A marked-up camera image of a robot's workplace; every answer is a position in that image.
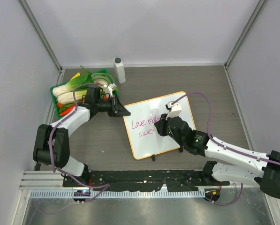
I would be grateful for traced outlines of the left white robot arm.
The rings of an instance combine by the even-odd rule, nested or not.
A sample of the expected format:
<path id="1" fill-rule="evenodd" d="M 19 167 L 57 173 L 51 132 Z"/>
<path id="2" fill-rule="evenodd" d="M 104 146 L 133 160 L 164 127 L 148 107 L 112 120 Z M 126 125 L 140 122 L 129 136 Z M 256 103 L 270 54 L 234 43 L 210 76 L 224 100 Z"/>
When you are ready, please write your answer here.
<path id="1" fill-rule="evenodd" d="M 35 162 L 50 165 L 53 171 L 69 176 L 79 187 L 89 184 L 90 172 L 86 164 L 70 155 L 69 137 L 97 113 L 107 113 L 109 117 L 131 115 L 120 103 L 114 83 L 86 83 L 84 86 L 86 89 L 80 102 L 76 99 L 79 87 L 73 90 L 74 104 L 69 114 L 50 125 L 42 124 L 38 127 L 33 151 Z"/>

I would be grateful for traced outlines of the orange framed whiteboard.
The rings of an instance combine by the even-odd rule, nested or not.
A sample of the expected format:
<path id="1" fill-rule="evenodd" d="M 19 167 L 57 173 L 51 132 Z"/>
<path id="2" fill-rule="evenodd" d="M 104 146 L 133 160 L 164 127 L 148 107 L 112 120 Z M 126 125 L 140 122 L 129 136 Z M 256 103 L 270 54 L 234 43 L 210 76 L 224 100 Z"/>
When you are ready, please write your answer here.
<path id="1" fill-rule="evenodd" d="M 186 94 L 184 91 L 131 103 L 124 107 L 131 113 L 124 116 L 124 123 L 133 157 L 137 160 L 149 158 L 179 148 L 169 136 L 157 133 L 154 123 L 167 113 L 165 105 Z"/>

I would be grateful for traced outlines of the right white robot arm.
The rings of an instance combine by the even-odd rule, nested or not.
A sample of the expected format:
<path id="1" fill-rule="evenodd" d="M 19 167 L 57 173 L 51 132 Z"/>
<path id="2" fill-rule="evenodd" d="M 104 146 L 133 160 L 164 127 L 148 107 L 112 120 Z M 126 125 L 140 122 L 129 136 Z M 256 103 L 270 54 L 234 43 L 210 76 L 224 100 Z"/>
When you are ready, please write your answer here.
<path id="1" fill-rule="evenodd" d="M 154 126 L 160 136 L 169 136 L 181 150 L 230 164 L 207 162 L 201 174 L 206 185 L 233 181 L 259 187 L 265 194 L 280 199 L 280 152 L 267 154 L 228 145 L 211 134 L 191 129 L 180 117 L 167 119 L 166 114 Z"/>

